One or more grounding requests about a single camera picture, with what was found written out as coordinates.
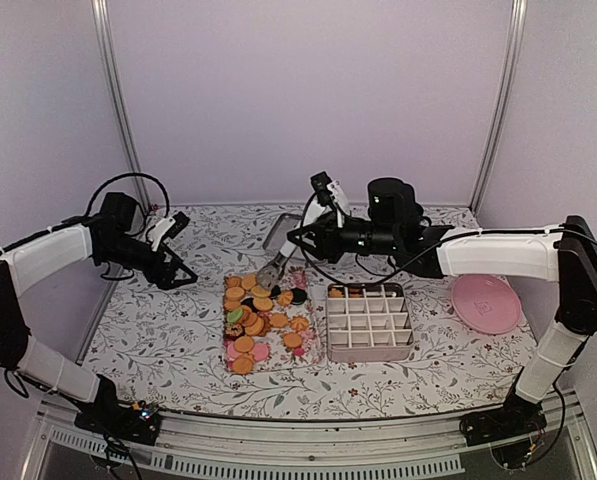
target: white tray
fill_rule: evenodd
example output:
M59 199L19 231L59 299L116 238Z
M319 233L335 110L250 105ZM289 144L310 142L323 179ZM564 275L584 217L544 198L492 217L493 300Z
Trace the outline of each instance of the white tray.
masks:
M338 290L343 298L332 298ZM402 287L385 283L327 288L327 355L332 362L405 360L413 332Z

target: pink plate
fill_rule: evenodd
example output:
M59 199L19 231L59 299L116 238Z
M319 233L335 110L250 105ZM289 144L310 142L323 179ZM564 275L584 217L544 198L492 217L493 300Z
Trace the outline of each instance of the pink plate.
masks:
M522 307L518 295L491 275L460 277L451 291L451 301L460 319L478 332L499 335L520 323Z

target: floral tablecloth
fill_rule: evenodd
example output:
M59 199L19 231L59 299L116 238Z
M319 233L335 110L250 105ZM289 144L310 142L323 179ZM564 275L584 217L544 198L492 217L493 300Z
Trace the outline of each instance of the floral tablecloth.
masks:
M124 399L146 399L185 412L285 419L447 412L500 403L535 348L524 317L508 334L479 334L454 314L453 279L401 274L395 281L405 289L416 339L407 361L336 364L325 356L307 368L232 374L222 348L223 278L264 265L270 255L262 242L269 228L281 213L299 212L301 206L182 209L191 222L171 245L199 275L198 283L165 292L137 274L119 284L84 360L85 367L116 382ZM477 226L464 208L425 211L435 224ZM369 270L390 271L384 258L360 260ZM372 279L351 255L325 268L342 279ZM325 288L330 282L312 271L309 282L324 342Z

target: black cookie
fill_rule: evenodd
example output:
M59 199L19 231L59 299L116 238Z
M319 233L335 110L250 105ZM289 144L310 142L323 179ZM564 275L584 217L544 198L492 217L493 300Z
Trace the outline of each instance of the black cookie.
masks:
M240 304L247 305L249 308L251 308L251 311L254 313L258 313L260 311L256 307L254 307L254 299L251 297L245 298L242 302L240 302Z
M280 287L276 285L274 288L271 289L271 295L269 295L269 298L276 298L278 295L280 295L281 292L282 290L280 290Z
M292 305L302 305L307 301L307 292L302 288L292 288L291 293L294 294L294 299L291 301Z

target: cookie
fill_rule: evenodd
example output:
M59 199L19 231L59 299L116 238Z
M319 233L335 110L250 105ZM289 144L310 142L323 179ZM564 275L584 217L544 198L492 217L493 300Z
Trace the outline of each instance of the cookie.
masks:
M254 337L258 335L260 332L262 332L262 329L264 327L265 321L262 319L262 317L257 317L256 322L252 326L245 327L245 333L250 337Z
M254 345L256 345L256 342L254 342L253 338L248 336L240 337L234 342L234 348L240 353L251 352L254 349Z
M226 300L225 310L233 312L235 309L240 308L240 302L238 300Z
M245 314L245 311L242 308L237 308L233 312L229 312L227 314L227 323L229 325L233 325L235 323L240 322L240 320L242 319L244 314Z
M254 297L267 298L271 295L271 292L269 290L265 290L260 285L256 285L254 288L251 289L251 294Z
M269 324L274 328L285 328L289 325L289 318L284 313L274 313L269 319Z
M288 333L286 335L283 335L282 341L287 348L291 348L291 349L298 348L299 346L302 345L302 337L300 335L298 335L297 333Z
M278 305L281 307L288 307L291 305L293 299L294 294L290 290L287 290L286 292L282 292L280 295L278 295L276 302L278 302Z
M251 373L253 371L254 361L246 355L241 355L236 360L234 360L231 369L237 375L247 375L248 373Z
M280 290L280 287L278 285L274 285L274 288L271 289L271 293L269 294L269 298L276 298L281 292L282 290Z
M242 287L231 287L225 292L225 297L227 300L240 301L245 298L245 294L246 292Z
M264 362L271 355L271 348L266 343L257 343L254 349L251 351L254 356L254 361Z
M298 333L304 332L309 328L309 320L305 317L294 317L291 319L291 329Z
M249 297L245 298L242 302L243 306L251 308L251 311L254 313L258 313L258 309L254 306L254 299Z
M345 298L345 294L337 288L329 290L329 298Z
M227 325L225 327L225 336L236 340L238 337L242 337L245 334L245 327L236 323L235 325Z
M242 355L242 353L234 348L234 342L229 342L229 345L227 345L227 358L229 360L235 360L240 355Z
M241 325L245 328L251 327L254 323L256 323L257 320L258 320L258 314L252 312L247 317L247 320L242 322Z
M255 273L250 273L245 278L243 278L242 282L240 283L240 286L247 291L251 290L256 285L257 285L257 282L256 282L256 274Z
M227 288L239 287L240 282L242 282L242 279L240 277L234 276L234 277L229 277L227 279L227 281L225 282L225 285L227 285Z
M254 307L261 312L269 312L274 308L274 302L269 298L254 298Z
M292 305L302 305L307 301L307 292L302 288L292 288L291 293L294 294L294 298L291 300Z

